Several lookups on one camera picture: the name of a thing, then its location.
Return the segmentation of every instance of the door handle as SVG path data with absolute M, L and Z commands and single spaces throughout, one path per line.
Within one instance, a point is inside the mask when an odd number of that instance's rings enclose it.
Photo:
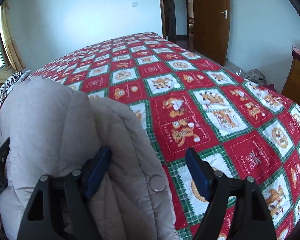
M 228 11 L 225 10 L 224 12 L 219 12 L 219 13 L 223 13 L 225 15 L 225 19 L 228 19 Z

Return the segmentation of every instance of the dark brown door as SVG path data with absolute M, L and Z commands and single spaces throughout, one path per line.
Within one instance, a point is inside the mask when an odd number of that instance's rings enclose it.
M 174 0 L 163 0 L 164 20 L 166 27 L 166 35 L 169 38 L 175 39 L 177 36 L 176 30 L 176 13 Z
M 224 66 L 229 42 L 230 0 L 193 0 L 193 7 L 194 49 Z

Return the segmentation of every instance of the baseboard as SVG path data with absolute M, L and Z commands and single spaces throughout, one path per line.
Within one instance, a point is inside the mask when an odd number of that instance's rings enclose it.
M 188 35 L 177 35 L 177 40 L 187 40 L 188 38 Z

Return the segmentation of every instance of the jacket button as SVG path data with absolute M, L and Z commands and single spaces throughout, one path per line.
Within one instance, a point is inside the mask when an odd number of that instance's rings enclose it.
M 160 175 L 154 175 L 149 179 L 150 187 L 155 192 L 163 191 L 166 187 L 164 178 Z

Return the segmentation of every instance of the bedspread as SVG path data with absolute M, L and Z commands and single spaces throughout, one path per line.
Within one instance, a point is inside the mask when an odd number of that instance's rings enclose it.
M 87 46 L 28 79 L 39 75 L 130 106 L 167 173 L 181 239 L 192 239 L 208 206 L 186 166 L 188 147 L 228 177 L 253 176 L 280 239 L 298 222 L 300 107 L 291 100 L 155 33 Z M 231 197 L 220 239 L 233 210 Z

